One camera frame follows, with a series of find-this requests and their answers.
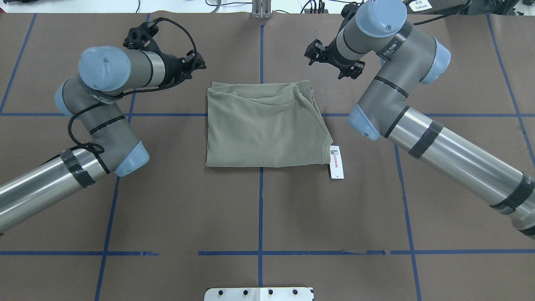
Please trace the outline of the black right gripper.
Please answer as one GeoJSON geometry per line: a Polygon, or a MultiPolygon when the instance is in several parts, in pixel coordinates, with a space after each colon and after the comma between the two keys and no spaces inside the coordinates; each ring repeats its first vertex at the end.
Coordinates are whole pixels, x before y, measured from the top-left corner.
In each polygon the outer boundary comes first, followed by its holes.
{"type": "Polygon", "coordinates": [[[365,68],[366,63],[360,60],[349,60],[340,54],[336,48],[336,42],[331,42],[328,46],[323,46],[320,40],[313,40],[307,46],[304,56],[309,59],[308,65],[315,62],[327,63],[340,70],[338,80],[348,77],[357,79],[365,68]]]}

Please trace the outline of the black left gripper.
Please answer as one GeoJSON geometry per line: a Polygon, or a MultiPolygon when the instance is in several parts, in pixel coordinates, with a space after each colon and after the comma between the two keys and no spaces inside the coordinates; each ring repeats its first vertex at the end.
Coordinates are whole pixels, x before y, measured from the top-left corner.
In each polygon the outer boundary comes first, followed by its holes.
{"type": "Polygon", "coordinates": [[[161,86],[175,84],[183,79],[191,79],[195,70],[207,69],[205,61],[201,61],[200,53],[195,50],[190,50],[185,57],[178,58],[171,54],[162,54],[161,58],[166,69],[161,86]]]}

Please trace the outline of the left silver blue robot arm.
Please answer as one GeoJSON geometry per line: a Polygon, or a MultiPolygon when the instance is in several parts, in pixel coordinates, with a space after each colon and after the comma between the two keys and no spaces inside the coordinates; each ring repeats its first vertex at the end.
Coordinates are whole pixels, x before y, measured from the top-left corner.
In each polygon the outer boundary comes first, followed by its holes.
{"type": "Polygon", "coordinates": [[[57,107],[69,118],[66,133],[73,144],[1,185],[1,232],[111,173],[124,177],[147,164],[150,156],[119,99],[128,92],[174,87],[204,68],[196,49],[183,57],[115,46],[85,50],[78,74],[65,80],[55,95],[57,107]]]}

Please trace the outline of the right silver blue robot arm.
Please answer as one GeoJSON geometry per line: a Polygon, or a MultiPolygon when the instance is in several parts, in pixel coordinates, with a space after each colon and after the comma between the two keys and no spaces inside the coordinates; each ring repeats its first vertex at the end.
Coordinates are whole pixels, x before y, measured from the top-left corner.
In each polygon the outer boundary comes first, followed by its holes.
{"type": "Polygon", "coordinates": [[[327,63],[338,78],[356,79],[363,57],[374,53],[380,70],[348,116],[348,124],[372,141],[388,139],[415,160],[483,200],[524,236],[534,238],[534,178],[445,127],[409,101],[431,84],[451,62],[439,40],[409,21],[401,0],[368,0],[344,7],[335,38],[327,45],[313,40],[304,56],[309,65],[327,63]]]}

